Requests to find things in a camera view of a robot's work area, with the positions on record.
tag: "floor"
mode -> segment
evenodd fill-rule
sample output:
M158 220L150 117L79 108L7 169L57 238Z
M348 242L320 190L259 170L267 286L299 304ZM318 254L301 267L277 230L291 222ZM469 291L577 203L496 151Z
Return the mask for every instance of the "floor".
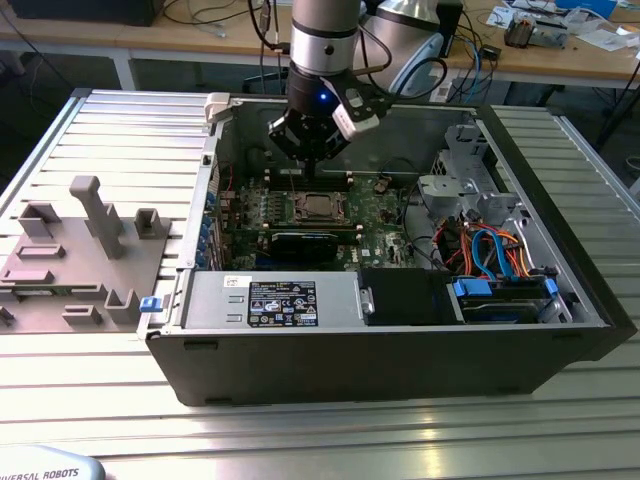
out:
M61 55L50 55L47 58L76 87L119 88L110 60ZM22 61L26 68L24 76L14 77L6 72L0 76L0 188L4 188L20 168L71 93L39 57L24 55ZM138 60L136 69L141 87L156 91L240 92L244 78L259 74L258 67L254 66L197 66L154 60ZM496 90L507 87L508 85L495 82ZM269 93L275 93L276 84L268 84L267 89ZM540 85L513 84L509 89L507 102L512 105L534 105L541 90ZM261 93L260 85L254 84L253 91ZM608 95L612 95L612 92L600 92L598 96L590 88L568 87L564 92L555 93L548 106L562 110L587 140L594 141L605 120L603 112L610 107ZM640 154L640 142L637 140L640 135L638 118L640 117L636 113L634 117L626 119L601 153L627 185L633 183L635 176L625 160L630 155Z

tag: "electronic equipment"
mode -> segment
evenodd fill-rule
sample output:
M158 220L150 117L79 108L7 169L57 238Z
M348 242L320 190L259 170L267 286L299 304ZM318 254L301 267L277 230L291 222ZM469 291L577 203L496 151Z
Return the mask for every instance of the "electronic equipment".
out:
M504 43L510 47L527 45L564 48L569 41L569 30L560 20L535 18L526 12L516 12L504 33Z
M544 170L604 165L566 119L394 106L309 178L259 128L286 104L210 96L178 276L138 330L181 402L530 393L635 333Z
M19 18L114 22L148 27L164 0L8 0Z

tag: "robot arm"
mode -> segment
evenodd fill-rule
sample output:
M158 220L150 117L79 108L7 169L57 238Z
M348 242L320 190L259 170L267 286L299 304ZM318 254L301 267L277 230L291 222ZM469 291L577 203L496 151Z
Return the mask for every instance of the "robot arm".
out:
M408 70L413 70L412 77L427 77L428 67L419 75L414 75L412 67L440 51L436 3L387 0L378 6L376 16L363 19L360 0L293 2L288 106L281 118L269 124L269 137L287 156L305 163L307 177L313 177L317 162L335 157L353 139L380 124L400 86L402 93L411 90L404 88L410 87ZM366 42L366 59L361 41ZM390 45L389 49L381 48L381 43ZM364 70L354 71L354 63ZM384 75L362 75L375 72L371 65L383 63L390 67Z

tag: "red wire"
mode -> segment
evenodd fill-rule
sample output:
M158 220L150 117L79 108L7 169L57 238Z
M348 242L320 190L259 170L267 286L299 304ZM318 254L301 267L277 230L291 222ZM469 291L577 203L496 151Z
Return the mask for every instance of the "red wire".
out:
M454 258L456 258L458 255L460 255L462 253L461 249L458 249L453 255L451 255L451 257L449 257L449 260L447 260L446 262L444 262L445 265L448 265L449 263L451 263L453 261Z

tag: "paper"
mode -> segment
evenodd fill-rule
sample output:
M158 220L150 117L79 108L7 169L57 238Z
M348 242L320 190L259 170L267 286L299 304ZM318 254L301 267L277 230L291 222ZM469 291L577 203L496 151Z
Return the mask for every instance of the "paper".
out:
M627 46L627 41L624 37L606 30L585 33L584 35L579 35L578 38L607 52L615 52Z
M492 27L509 28L509 24L513 19L513 14L516 12L513 8L507 7L494 7L491 15L487 19L487 25Z

